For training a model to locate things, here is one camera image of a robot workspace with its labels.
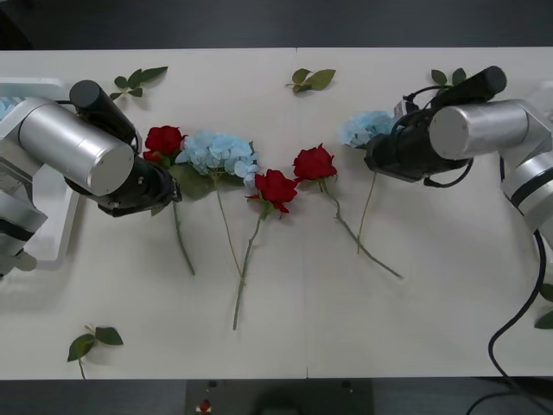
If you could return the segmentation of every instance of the green stem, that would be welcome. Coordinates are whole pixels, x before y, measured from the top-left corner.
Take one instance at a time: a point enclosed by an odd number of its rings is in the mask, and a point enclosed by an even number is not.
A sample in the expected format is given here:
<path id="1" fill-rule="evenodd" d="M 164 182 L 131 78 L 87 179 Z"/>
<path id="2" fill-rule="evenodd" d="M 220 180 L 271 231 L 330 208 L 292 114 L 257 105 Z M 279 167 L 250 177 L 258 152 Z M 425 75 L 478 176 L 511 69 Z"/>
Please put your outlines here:
<path id="1" fill-rule="evenodd" d="M 83 362 L 81 361 L 81 359 L 79 359 L 79 368 L 80 368 L 80 375 L 83 377 L 84 380 L 86 380 L 85 371 L 83 370 Z"/>
<path id="2" fill-rule="evenodd" d="M 221 194 L 219 192 L 219 188 L 217 187 L 217 181 L 215 181 L 215 193 L 217 193 L 217 200 L 219 201 L 219 207 L 221 209 L 221 213 L 223 214 L 223 220 L 225 221 L 225 228 L 226 228 L 226 237 L 228 238 L 228 245 L 231 246 L 232 251 L 232 257 L 234 258 L 234 264 L 236 265 L 236 269 L 238 270 L 238 274 L 240 276 L 241 282 L 244 282 L 244 277 L 242 276 L 242 271 L 240 270 L 240 266 L 238 265 L 238 260 L 236 259 L 236 253 L 234 252 L 234 246 L 232 246 L 232 239 L 231 239 L 231 231 L 228 229 L 228 222 L 226 221 L 226 215 L 225 215 L 225 209 L 223 208 L 223 202 L 221 201 Z"/>
<path id="3" fill-rule="evenodd" d="M 327 194 L 327 196 L 336 204 L 336 219 L 344 226 L 344 228 L 347 230 L 347 232 L 349 233 L 349 235 L 353 238 L 353 240 L 357 243 L 357 246 L 361 249 L 361 251 L 363 251 L 363 253 L 369 257 L 369 259 L 371 259 L 372 261 L 376 262 L 378 265 L 380 265 L 381 267 L 383 267 L 385 270 L 387 270 L 389 273 L 391 273 L 392 275 L 396 276 L 397 278 L 399 279 L 404 279 L 404 276 L 401 275 L 401 274 L 398 274 L 397 272 L 395 272 L 394 270 L 392 270 L 388 265 L 380 262 L 378 259 L 374 258 L 374 256 L 371 255 L 370 252 L 368 252 L 366 250 L 366 248 L 363 246 L 363 244 L 361 244 L 361 241 L 359 240 L 359 238 L 357 236 L 355 236 L 355 233 L 353 233 L 352 229 L 349 227 L 349 225 L 347 225 L 347 223 L 344 221 L 344 219 L 342 218 L 342 215 L 340 213 L 340 203 L 338 202 L 338 199 L 336 199 L 329 191 L 328 191 L 328 187 L 327 187 L 327 183 L 325 182 L 325 179 L 321 179 L 321 186 L 324 190 L 324 193 Z"/>
<path id="4" fill-rule="evenodd" d="M 187 249 L 184 247 L 184 240 L 182 240 L 181 221 L 179 220 L 179 214 L 177 212 L 176 202 L 173 202 L 173 216 L 175 217 L 176 237 L 179 240 L 179 246 L 181 247 L 182 255 L 184 255 L 184 259 L 187 261 L 188 269 L 190 270 L 190 272 L 192 272 L 192 275 L 196 275 L 196 272 L 194 271 L 194 267 L 192 266 L 192 261 L 188 256 Z"/>
<path id="5" fill-rule="evenodd" d="M 377 173 L 376 172 L 374 173 L 374 175 L 372 175 L 371 189 L 369 190 L 369 195 L 366 198 L 365 209 L 363 209 L 363 216 L 361 216 L 361 224 L 359 225 L 359 232 L 357 233 L 357 238 L 359 240 L 361 240 L 361 231 L 363 231 L 363 222 L 365 221 L 365 215 L 366 215 L 366 210 L 369 207 L 369 201 L 371 201 L 372 190 L 374 189 L 375 181 L 377 181 Z M 360 249 L 360 246 L 357 245 L 357 254 L 359 254 L 359 249 Z"/>
<path id="6" fill-rule="evenodd" d="M 242 265 L 242 278 L 240 280 L 240 285 L 238 286 L 238 295 L 236 297 L 236 307 L 234 307 L 234 322 L 232 323 L 233 330 L 236 330 L 236 326 L 238 325 L 238 310 L 240 309 L 240 300 L 242 299 L 242 291 L 244 291 L 245 272 L 248 269 L 248 259 L 250 258 L 251 244 L 253 244 L 253 240 L 256 238 L 257 233 L 259 232 L 259 224 L 261 223 L 263 216 L 264 216 L 264 212 L 262 212 L 257 218 L 256 232 L 254 232 L 253 235 L 251 236 L 250 242 L 248 243 L 248 249 L 245 252 L 244 264 Z"/>

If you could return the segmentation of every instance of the silver cylinder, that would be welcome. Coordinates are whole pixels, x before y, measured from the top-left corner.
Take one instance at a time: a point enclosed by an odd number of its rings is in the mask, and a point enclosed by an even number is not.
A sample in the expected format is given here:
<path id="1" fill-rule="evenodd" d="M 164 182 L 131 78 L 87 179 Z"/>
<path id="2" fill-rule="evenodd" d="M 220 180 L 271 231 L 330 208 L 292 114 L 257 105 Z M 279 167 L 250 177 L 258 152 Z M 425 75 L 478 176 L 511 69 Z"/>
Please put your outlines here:
<path id="1" fill-rule="evenodd" d="M 97 196 L 119 188 L 134 162 L 127 144 L 55 103 L 24 119 L 19 142 L 33 157 Z"/>
<path id="2" fill-rule="evenodd" d="M 515 100 L 447 106 L 430 123 L 435 152 L 461 160 L 519 145 L 528 131 L 528 117 Z"/>

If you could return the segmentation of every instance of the gray floor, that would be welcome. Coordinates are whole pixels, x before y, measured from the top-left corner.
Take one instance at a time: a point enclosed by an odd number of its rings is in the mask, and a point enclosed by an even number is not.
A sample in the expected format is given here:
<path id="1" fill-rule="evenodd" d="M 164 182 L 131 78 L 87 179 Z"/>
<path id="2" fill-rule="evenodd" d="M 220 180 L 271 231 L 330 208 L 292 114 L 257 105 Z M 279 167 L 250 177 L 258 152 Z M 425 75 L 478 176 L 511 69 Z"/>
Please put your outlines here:
<path id="1" fill-rule="evenodd" d="M 551 0 L 9 0 L 0 7 L 37 49 L 553 45 Z"/>
<path id="2" fill-rule="evenodd" d="M 503 386 L 476 379 L 374 380 L 372 383 L 374 415 L 464 415 L 483 394 L 505 390 Z M 0 382 L 0 413 L 183 415 L 186 390 L 187 383 L 183 380 Z M 225 415 L 215 410 L 214 415 Z M 507 397 L 486 402 L 474 415 L 540 413 L 522 398 Z"/>

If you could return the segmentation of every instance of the black cable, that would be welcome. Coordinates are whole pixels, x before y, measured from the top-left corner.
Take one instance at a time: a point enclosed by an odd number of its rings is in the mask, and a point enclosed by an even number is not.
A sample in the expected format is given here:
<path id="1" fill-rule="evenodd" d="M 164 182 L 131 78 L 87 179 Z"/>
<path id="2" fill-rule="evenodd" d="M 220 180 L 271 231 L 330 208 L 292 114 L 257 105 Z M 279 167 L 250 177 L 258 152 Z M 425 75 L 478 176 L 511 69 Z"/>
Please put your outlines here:
<path id="1" fill-rule="evenodd" d="M 499 157 L 499 178 L 501 181 L 505 180 L 505 160 L 503 160 L 503 157 Z"/>
<path id="2" fill-rule="evenodd" d="M 402 123 L 407 119 L 407 118 L 411 118 L 415 115 L 422 115 L 423 112 L 427 112 L 427 111 L 430 111 L 430 110 L 416 110 L 416 111 L 413 111 L 413 112 L 409 112 L 408 114 L 405 114 L 403 115 L 402 117 L 399 118 L 398 121 L 396 121 L 396 123 L 394 124 L 393 127 L 391 127 L 391 131 L 390 131 L 390 137 L 394 137 L 394 134 L 396 133 L 396 130 L 397 128 L 399 127 L 399 125 L 403 125 Z"/>
<path id="3" fill-rule="evenodd" d="M 535 406 L 540 408 L 543 412 L 553 415 L 553 411 L 550 410 L 547 406 L 542 404 L 540 401 L 538 401 L 535 397 L 527 393 L 520 385 L 515 382 L 505 370 L 498 364 L 498 361 L 495 359 L 495 354 L 493 352 L 493 347 L 495 346 L 495 342 L 512 326 L 514 326 L 518 320 L 522 318 L 524 314 L 526 314 L 526 311 L 532 306 L 534 301 L 536 301 L 536 298 L 539 294 L 539 290 L 542 287 L 543 280 L 545 279 L 545 265 L 546 265 L 546 253 L 545 253 L 545 247 L 543 246 L 543 239 L 542 235 L 539 231 L 534 232 L 534 239 L 536 240 L 537 250 L 539 252 L 539 272 L 537 274 L 537 280 L 536 284 L 534 285 L 534 289 L 532 290 L 532 293 L 528 297 L 528 300 L 526 300 L 526 303 L 520 308 L 518 313 L 509 320 L 501 329 L 499 329 L 490 339 L 490 342 L 487 345 L 487 353 L 490 357 L 490 361 L 492 361 L 492 364 L 495 366 L 495 368 L 498 370 L 498 372 L 501 373 L 503 378 L 509 382 L 509 384 L 512 386 L 513 390 L 515 390 L 517 393 L 520 393 L 521 395 L 525 396 L 530 402 L 532 402 Z"/>
<path id="4" fill-rule="evenodd" d="M 413 99 L 419 94 L 419 93 L 426 93 L 427 91 L 432 91 L 433 89 L 447 89 L 450 88 L 449 85 L 433 85 L 433 86 L 427 86 L 426 88 L 419 89 L 418 91 L 414 93 L 410 93 L 407 96 L 404 96 L 404 99 L 409 102 L 413 102 Z"/>
<path id="5" fill-rule="evenodd" d="M 473 167 L 473 163 L 474 163 L 474 159 L 471 158 L 468 161 L 467 168 L 465 169 L 465 171 L 463 171 L 463 173 L 455 180 L 453 180 L 451 183 L 438 183 L 438 182 L 434 182 L 429 177 L 426 177 L 423 181 L 423 185 L 428 186 L 429 188 L 451 188 L 455 184 L 459 184 L 460 182 L 462 182 L 462 180 L 468 176 L 470 169 Z"/>
<path id="6" fill-rule="evenodd" d="M 480 405 L 482 402 L 485 402 L 489 399 L 500 398 L 502 396 L 517 395 L 517 394 L 518 393 L 516 391 L 506 391 L 506 392 L 496 392 L 496 393 L 490 393 L 489 395 L 484 395 L 482 398 L 474 402 L 470 408 L 468 408 L 467 415 L 470 415 L 471 413 L 473 413 L 476 406 Z"/>

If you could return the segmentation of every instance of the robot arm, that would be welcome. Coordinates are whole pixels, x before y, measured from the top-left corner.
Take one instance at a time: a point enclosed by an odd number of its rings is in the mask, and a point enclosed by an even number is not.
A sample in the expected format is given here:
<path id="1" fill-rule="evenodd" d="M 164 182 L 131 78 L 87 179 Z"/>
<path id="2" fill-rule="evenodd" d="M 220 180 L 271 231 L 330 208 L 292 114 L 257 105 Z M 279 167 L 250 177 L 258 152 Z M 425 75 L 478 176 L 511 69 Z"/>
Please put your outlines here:
<path id="1" fill-rule="evenodd" d="M 510 170 L 501 183 L 507 199 L 553 246 L 553 124 L 523 100 L 487 102 L 505 86 L 503 71 L 489 67 L 436 95 L 430 109 L 412 106 L 403 128 L 369 142 L 365 161 L 415 182 L 498 152 Z"/>
<path id="2" fill-rule="evenodd" d="M 27 99 L 3 120 L 0 137 L 0 277 L 35 261 L 23 250 L 47 217 L 32 203 L 32 179 L 47 164 L 67 185 L 118 217 L 179 201 L 169 173 L 140 156 L 134 126 L 98 84 L 69 95 L 77 114 L 48 99 Z"/>

